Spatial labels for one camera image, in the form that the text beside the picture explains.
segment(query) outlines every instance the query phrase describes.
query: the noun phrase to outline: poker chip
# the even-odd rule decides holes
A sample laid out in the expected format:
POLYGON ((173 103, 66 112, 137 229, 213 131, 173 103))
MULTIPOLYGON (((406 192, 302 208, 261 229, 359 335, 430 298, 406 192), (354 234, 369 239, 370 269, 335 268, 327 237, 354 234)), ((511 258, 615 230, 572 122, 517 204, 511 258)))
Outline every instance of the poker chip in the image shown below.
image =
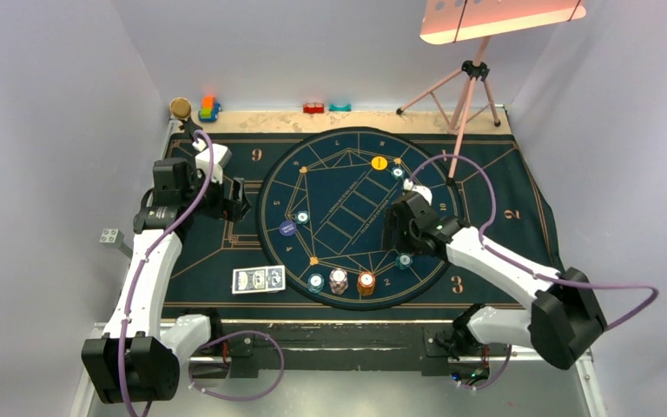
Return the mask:
POLYGON ((366 271, 359 274, 357 291, 359 291, 359 294, 363 297, 372 295, 374 293, 374 274, 366 271))
POLYGON ((405 176, 405 170, 401 167, 395 167, 390 172, 393 174, 393 178, 396 180, 399 180, 405 176))
POLYGON ((294 222, 291 222, 289 220, 285 220, 284 222, 280 223, 280 234, 286 237, 292 236, 295 234, 295 232, 298 230, 298 227, 295 226, 294 222))
POLYGON ((400 269, 408 269, 413 265, 413 257, 409 254, 400 254, 397 259, 395 259, 395 265, 400 269))
POLYGON ((349 288, 347 271, 341 268, 332 269, 331 274, 328 276, 328 285, 331 287, 332 293, 336 295, 344 294, 344 291, 349 288))
POLYGON ((320 274, 311 274, 308 277, 308 291, 318 294, 323 289, 323 277, 320 274))
POLYGON ((299 211, 295 215, 295 222, 298 224, 306 224, 308 223, 308 219, 310 219, 310 215, 308 215, 307 211, 299 211))

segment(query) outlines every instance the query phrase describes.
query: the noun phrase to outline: poker mat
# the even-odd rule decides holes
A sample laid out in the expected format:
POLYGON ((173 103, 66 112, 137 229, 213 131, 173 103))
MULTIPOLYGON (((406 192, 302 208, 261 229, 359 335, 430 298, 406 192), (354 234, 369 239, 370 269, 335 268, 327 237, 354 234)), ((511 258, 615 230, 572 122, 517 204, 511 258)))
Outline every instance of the poker mat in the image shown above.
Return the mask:
MULTIPOLYGON (((371 128, 346 128, 310 134, 215 134, 228 146, 224 169, 245 178, 253 208, 243 221, 195 218, 175 264, 162 316, 187 308, 216 307, 229 319, 452 319, 474 302, 519 308, 508 295, 463 269, 437 258, 416 256, 407 269, 395 267, 397 255, 381 247, 388 203, 401 191, 393 168, 410 175, 427 157, 450 151, 450 135, 393 135, 371 128), (279 226, 309 214, 292 236, 279 226), (279 293, 232 295, 232 270, 283 264, 287 289, 279 293), (317 295, 307 278, 325 281, 334 268, 348 274, 341 295, 328 285, 317 295), (361 296, 357 275, 375 276, 372 295, 361 296)), ((166 156, 192 158, 184 134, 171 136, 166 156)), ((563 269, 551 209, 543 199, 513 136, 467 135, 461 155, 483 167, 495 186, 498 218, 487 235, 533 261, 563 269)), ((484 179, 460 163, 455 183, 446 185, 447 161, 418 174, 431 188, 433 206, 479 225, 489 217, 484 179)))

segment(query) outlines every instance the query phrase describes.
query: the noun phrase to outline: gray wall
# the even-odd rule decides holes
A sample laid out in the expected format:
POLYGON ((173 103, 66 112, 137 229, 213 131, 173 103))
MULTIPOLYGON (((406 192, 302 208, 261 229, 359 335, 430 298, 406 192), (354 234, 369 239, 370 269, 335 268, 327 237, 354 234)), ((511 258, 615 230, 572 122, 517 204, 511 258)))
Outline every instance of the gray wall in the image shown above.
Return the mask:
MULTIPOLYGON (((425 0, 114 0, 164 101, 225 109, 299 108, 346 98, 356 109, 395 110, 472 59, 479 41, 420 40, 425 0)), ((492 39, 485 61, 498 103, 510 103, 553 27, 492 39)), ((461 84, 447 86, 455 103, 461 84)), ((482 89, 475 104, 485 104, 482 89)), ((435 109, 429 98, 414 109, 435 109)))
MULTIPOLYGON (((562 257, 595 282, 645 281, 658 302, 595 345, 611 415, 667 415, 667 3, 593 2, 561 25, 512 126, 553 206, 562 257)), ((616 318, 645 293, 602 293, 616 318)))
POLYGON ((0 2, 0 415, 67 415, 164 106, 108 0, 0 2))

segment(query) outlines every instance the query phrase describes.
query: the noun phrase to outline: wire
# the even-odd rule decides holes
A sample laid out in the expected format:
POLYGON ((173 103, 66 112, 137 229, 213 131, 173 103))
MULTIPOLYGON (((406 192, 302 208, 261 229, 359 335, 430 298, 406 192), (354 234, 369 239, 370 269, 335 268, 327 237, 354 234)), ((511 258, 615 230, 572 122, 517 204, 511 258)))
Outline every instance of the wire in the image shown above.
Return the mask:
POLYGON ((275 349, 277 349, 277 353, 280 354, 280 372, 277 374, 277 378, 274 380, 272 385, 270 385, 267 389, 264 391, 254 394, 254 395, 249 395, 249 396, 242 396, 242 397, 236 397, 233 395, 225 395, 225 394, 219 394, 215 393, 213 391, 207 390, 204 387, 201 387, 195 382, 195 379, 193 378, 193 375, 190 373, 188 370, 188 376, 190 377, 190 386, 197 389, 198 391, 202 392, 205 395, 210 395, 215 398, 220 398, 222 400, 228 400, 228 401, 251 401, 251 400, 257 400, 261 397, 264 397, 265 395, 271 393, 278 384, 280 384, 280 380, 282 380, 282 375, 285 373, 285 356, 282 354, 282 347, 280 347, 280 344, 277 343, 275 339, 272 338, 269 334, 258 332, 256 330, 242 330, 240 332, 235 332, 232 334, 227 334, 223 337, 220 337, 214 341, 210 341, 209 343, 206 343, 205 345, 201 346, 198 348, 198 350, 201 349, 207 349, 212 347, 213 345, 217 345, 221 342, 227 341, 228 339, 231 339, 232 337, 236 336, 241 336, 244 334, 255 334, 261 337, 264 337, 266 340, 269 340, 272 345, 274 346, 275 349))
MULTIPOLYGON (((129 412, 129 415, 131 417, 139 417, 136 414, 136 411, 134 407, 131 405, 131 398, 129 397, 129 385, 127 384, 127 376, 126 376, 126 339, 127 339, 127 329, 129 327, 129 314, 131 313, 131 302, 134 299, 134 291, 136 290, 136 283, 139 281, 139 275, 142 274, 142 269, 144 268, 144 264, 147 263, 149 260, 149 256, 152 254, 152 251, 157 248, 157 246, 162 242, 162 240, 169 236, 171 233, 175 231, 175 229, 180 226, 185 220, 190 216, 191 213, 193 213, 193 210, 195 210, 196 207, 198 207, 198 204, 201 203, 201 200, 203 199, 203 196, 206 194, 206 191, 208 190, 208 185, 211 183, 211 177, 213 177, 213 172, 214 172, 214 150, 213 150, 213 142, 211 141, 211 138, 208 137, 206 132, 203 130, 196 130, 193 132, 193 139, 195 141, 200 141, 203 139, 206 144, 208 145, 209 153, 210 153, 210 162, 208 164, 208 174, 206 175, 205 181, 203 181, 203 185, 201 186, 201 190, 198 192, 198 195, 195 197, 193 202, 190 203, 190 206, 188 206, 188 209, 186 209, 180 217, 175 220, 170 227, 168 227, 160 237, 157 238, 151 245, 149 245, 149 248, 147 251, 144 252, 144 258, 139 261, 139 264, 136 266, 136 271, 134 272, 134 277, 131 280, 131 283, 129 284, 129 291, 127 293, 127 298, 126 298, 126 303, 124 304, 124 318, 122 320, 122 330, 119 335, 119 358, 118 358, 118 367, 119 367, 119 388, 121 389, 122 392, 122 400, 124 402, 124 406, 127 408, 127 411, 129 412)), ((147 402, 147 406, 144 408, 144 411, 142 412, 142 417, 147 417, 147 413, 149 413, 149 408, 152 405, 152 401, 147 402)))
MULTIPOLYGON (((485 222, 480 228, 479 228, 479 243, 481 243, 482 248, 486 249, 489 251, 491 254, 497 256, 503 261, 506 261, 507 263, 513 265, 516 268, 519 268, 526 273, 530 274, 533 278, 540 279, 543 281, 548 281, 548 282, 553 282, 555 284, 558 284, 563 287, 574 287, 574 288, 579 288, 579 289, 649 289, 650 290, 650 295, 648 298, 640 302, 635 308, 633 308, 630 312, 627 314, 624 314, 620 318, 616 319, 609 325, 607 325, 607 329, 605 331, 610 331, 613 328, 616 328, 617 326, 625 323, 629 319, 633 318, 635 315, 643 311, 646 307, 650 306, 652 302, 658 298, 658 288, 653 287, 651 285, 646 285, 646 284, 623 284, 623 285, 607 285, 607 284, 592 284, 589 282, 574 282, 574 281, 566 281, 558 278, 558 276, 555 277, 550 277, 546 276, 543 274, 537 274, 535 273, 530 267, 527 267, 526 265, 523 265, 522 263, 513 260, 512 258, 501 254, 498 250, 491 248, 488 245, 485 245, 485 231, 487 228, 489 228, 495 221, 495 217, 497 215, 497 197, 495 196, 494 192, 494 187, 492 186, 492 181, 490 181, 490 177, 487 176, 487 173, 480 167, 475 161, 472 161, 471 159, 461 156, 461 155, 455 155, 455 154, 445 154, 445 155, 439 155, 439 156, 434 156, 431 158, 428 158, 425 162, 421 163, 410 175, 410 181, 415 183, 415 176, 423 170, 428 164, 433 163, 434 161, 438 161, 438 159, 441 158, 456 158, 459 159, 460 161, 464 161, 470 165, 472 165, 480 175, 485 179, 485 182, 487 184, 487 188, 489 189, 489 194, 490 194, 490 202, 491 202, 491 207, 490 207, 490 218, 485 222)), ((485 384, 480 385, 479 387, 474 387, 473 389, 481 389, 484 387, 489 386, 492 384, 501 374, 502 371, 505 369, 507 366, 507 362, 510 360, 510 355, 509 353, 512 351, 512 345, 508 345, 508 355, 505 358, 505 363, 503 363, 502 367, 499 369, 497 374, 495 374, 495 377, 493 379, 490 379, 488 382, 485 384)))

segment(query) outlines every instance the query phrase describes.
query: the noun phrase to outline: printed number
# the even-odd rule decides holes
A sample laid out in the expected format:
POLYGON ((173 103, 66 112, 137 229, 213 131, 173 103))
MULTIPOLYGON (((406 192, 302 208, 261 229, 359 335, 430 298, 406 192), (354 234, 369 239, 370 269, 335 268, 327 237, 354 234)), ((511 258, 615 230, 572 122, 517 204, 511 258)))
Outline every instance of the printed number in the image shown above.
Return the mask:
POLYGON ((520 212, 517 210, 505 210, 505 219, 520 219, 520 212))
POLYGON ((451 277, 451 282, 453 282, 453 286, 451 287, 451 290, 454 294, 461 294, 464 292, 464 286, 461 285, 461 277, 456 275, 451 277))

